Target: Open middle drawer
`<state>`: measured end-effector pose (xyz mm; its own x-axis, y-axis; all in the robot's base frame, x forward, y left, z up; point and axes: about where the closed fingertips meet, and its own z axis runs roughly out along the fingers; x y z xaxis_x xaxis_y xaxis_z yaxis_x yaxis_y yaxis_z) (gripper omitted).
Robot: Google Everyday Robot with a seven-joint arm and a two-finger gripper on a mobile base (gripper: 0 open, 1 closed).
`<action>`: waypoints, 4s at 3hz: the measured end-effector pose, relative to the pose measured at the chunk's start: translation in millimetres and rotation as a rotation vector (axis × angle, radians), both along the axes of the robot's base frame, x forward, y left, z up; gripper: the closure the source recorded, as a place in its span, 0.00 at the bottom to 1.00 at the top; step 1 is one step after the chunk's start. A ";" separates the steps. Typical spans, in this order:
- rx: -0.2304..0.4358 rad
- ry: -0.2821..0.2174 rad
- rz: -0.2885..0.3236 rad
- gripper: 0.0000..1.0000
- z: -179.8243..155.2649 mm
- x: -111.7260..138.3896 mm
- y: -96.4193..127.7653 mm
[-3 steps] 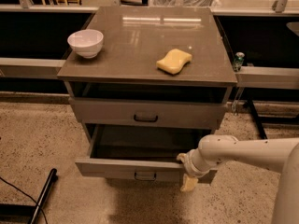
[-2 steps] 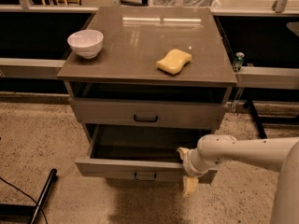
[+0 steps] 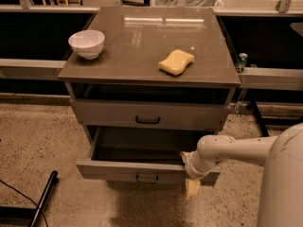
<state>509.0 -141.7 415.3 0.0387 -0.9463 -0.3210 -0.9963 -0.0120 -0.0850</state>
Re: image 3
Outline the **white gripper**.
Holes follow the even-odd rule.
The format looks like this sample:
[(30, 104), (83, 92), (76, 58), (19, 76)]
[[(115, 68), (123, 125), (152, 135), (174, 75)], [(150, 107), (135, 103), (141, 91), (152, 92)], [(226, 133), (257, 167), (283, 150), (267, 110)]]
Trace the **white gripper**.
[(181, 151), (179, 155), (185, 165), (187, 175), (191, 179), (186, 179), (186, 199), (193, 199), (199, 192), (201, 182), (198, 179), (204, 178), (210, 171), (210, 166), (199, 155), (197, 151)]

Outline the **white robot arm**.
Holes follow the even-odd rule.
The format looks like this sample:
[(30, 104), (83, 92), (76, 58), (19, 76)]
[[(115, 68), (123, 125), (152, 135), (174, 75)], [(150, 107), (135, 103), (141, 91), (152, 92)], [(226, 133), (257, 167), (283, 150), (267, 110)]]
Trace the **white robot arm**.
[(303, 124), (278, 136), (237, 140), (228, 135), (206, 135), (192, 152), (180, 153), (191, 198), (198, 182), (212, 169), (232, 159), (263, 167), (258, 205), (258, 227), (303, 227)]

